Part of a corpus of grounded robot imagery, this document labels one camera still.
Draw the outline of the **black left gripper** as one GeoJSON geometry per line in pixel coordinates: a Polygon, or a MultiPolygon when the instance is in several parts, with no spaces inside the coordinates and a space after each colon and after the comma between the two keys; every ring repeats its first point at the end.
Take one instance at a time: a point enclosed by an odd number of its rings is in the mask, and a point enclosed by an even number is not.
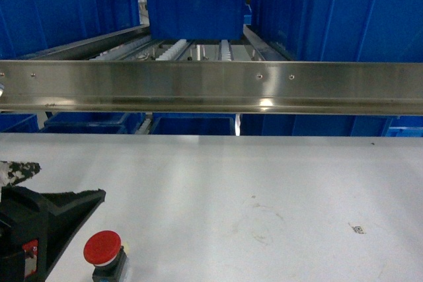
{"type": "MultiPolygon", "coordinates": [[[[1,161],[1,187],[41,171],[37,162],[1,161]]],[[[104,190],[36,193],[24,187],[1,192],[1,280],[45,281],[69,243],[104,202],[104,190]]]]}

